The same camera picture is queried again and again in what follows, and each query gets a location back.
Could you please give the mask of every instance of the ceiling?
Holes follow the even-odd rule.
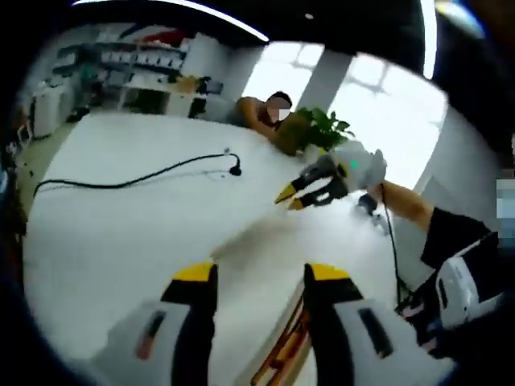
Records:
[[[449,94],[451,104],[478,127],[490,145],[510,154],[506,138],[515,106],[511,1],[467,0],[486,24],[488,41],[471,38],[439,16],[434,77]],[[270,40],[323,43],[349,54],[368,52],[422,73],[425,43],[419,0],[203,0],[202,4],[249,24]],[[313,19],[306,18],[306,13]],[[225,21],[165,2],[100,2],[74,6],[61,16],[55,23],[57,31],[84,23],[138,21],[202,31],[234,47],[263,44]]]

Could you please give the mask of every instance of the potted plant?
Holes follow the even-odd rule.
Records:
[[[309,145],[313,145],[329,151],[346,142],[349,137],[355,137],[354,133],[348,130],[350,124],[337,119],[334,111],[327,115],[322,109],[302,108],[297,114],[305,117],[311,123],[311,128],[303,139],[300,150],[305,150]]]
[[[329,151],[354,137],[349,126],[346,121],[337,119],[334,111],[328,116],[322,109],[301,108],[279,127],[276,146],[289,155],[299,150]]]

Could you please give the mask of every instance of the black sleeve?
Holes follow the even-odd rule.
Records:
[[[480,221],[435,208],[421,260],[433,269],[490,230]]]

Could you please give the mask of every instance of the white table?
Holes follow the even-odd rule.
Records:
[[[220,158],[125,190],[41,189],[25,243],[27,299],[59,353],[90,357],[117,320],[161,295],[174,272],[208,260],[216,246],[257,219],[245,248],[219,261],[212,384],[232,384],[253,358],[306,261],[348,270],[365,296],[393,305],[389,238],[353,212],[350,199],[279,213],[274,198],[303,164],[253,131],[164,116],[92,114],[70,134],[45,179],[122,182],[227,147],[241,157],[240,177],[199,174],[234,164]]]

